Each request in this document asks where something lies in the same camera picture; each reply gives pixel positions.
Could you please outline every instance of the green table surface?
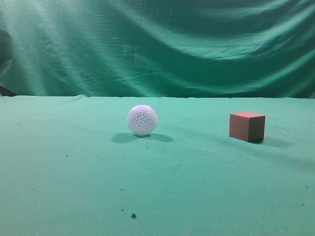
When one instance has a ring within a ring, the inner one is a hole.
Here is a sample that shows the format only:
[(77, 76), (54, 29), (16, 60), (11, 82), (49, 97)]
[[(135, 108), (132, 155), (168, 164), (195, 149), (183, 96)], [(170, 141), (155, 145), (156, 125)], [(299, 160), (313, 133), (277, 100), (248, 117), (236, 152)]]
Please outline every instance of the green table surface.
[[(126, 122), (139, 104), (159, 118), (145, 138)], [(315, 99), (16, 96), (0, 107), (1, 236), (315, 235)], [(266, 115), (262, 143), (229, 137), (240, 111)]]

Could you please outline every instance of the green backdrop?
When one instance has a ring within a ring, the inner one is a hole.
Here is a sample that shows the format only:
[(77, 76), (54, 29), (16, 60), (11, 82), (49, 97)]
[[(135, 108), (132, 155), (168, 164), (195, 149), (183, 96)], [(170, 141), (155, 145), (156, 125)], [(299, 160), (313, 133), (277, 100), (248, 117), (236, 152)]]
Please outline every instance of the green backdrop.
[(1, 0), (0, 30), (18, 95), (315, 97), (314, 0)]

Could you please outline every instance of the green fabric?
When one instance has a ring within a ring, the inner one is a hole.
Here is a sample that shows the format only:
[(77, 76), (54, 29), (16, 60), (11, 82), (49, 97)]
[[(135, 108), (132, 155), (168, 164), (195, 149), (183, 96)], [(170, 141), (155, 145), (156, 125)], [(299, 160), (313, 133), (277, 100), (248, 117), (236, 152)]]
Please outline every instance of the green fabric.
[[(138, 104), (157, 112), (150, 137), (128, 129)], [(313, 236), (314, 105), (2, 97), (0, 235)], [(229, 137), (239, 111), (266, 115), (264, 142)]]
[(314, 0), (1, 0), (20, 95), (315, 97)]

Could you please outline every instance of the cube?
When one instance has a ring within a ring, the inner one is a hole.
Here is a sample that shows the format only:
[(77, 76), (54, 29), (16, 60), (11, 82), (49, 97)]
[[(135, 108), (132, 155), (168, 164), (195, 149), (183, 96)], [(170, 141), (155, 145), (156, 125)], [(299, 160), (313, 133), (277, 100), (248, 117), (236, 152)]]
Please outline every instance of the cube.
[(266, 116), (253, 112), (230, 114), (230, 137), (246, 142), (262, 141), (265, 135)]

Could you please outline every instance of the ball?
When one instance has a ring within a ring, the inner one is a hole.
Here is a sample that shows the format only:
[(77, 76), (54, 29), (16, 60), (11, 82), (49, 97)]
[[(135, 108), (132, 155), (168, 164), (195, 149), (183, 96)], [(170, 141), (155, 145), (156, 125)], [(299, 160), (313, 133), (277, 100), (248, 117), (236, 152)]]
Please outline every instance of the ball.
[(127, 117), (129, 129), (140, 136), (150, 134), (158, 124), (158, 116), (152, 107), (138, 105), (132, 108)]

